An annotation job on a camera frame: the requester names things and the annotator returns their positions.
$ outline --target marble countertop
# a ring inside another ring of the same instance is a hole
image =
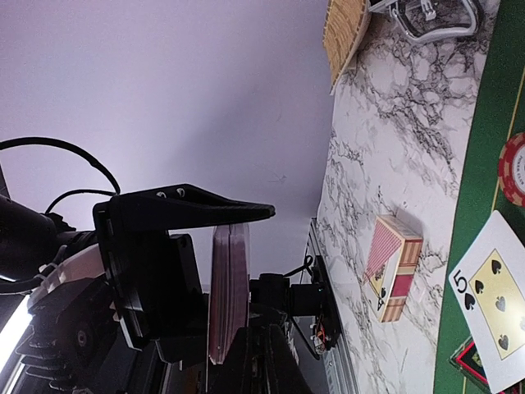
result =
[[[357,386],[431,393],[445,269],[477,90],[499,0],[475,39],[414,46],[372,18],[357,68],[336,90],[317,215]],[[377,322],[361,289],[375,216],[424,237],[400,321]]]

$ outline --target woven basket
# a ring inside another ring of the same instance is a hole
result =
[[[369,21],[367,0],[330,0],[322,35],[331,70],[330,94],[352,60]]]

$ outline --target red poker chip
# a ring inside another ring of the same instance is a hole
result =
[[[498,182],[511,203],[525,207],[525,133],[513,136],[501,150]]]

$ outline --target ceiling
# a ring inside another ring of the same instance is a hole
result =
[[[274,204],[252,225],[252,274],[301,264],[331,130],[324,2],[0,0],[0,136],[73,142],[123,191],[188,182]],[[108,188],[68,152],[2,152],[11,197],[44,210]],[[98,197],[56,211],[93,228]],[[209,280],[211,230],[193,231]]]

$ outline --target card stack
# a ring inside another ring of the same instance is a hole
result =
[[[208,355],[214,364],[224,362],[237,330],[246,327],[248,302],[248,224],[219,226],[213,235],[208,320]]]
[[[422,238],[398,218],[376,218],[363,285],[380,322],[394,322],[401,317],[421,247]]]

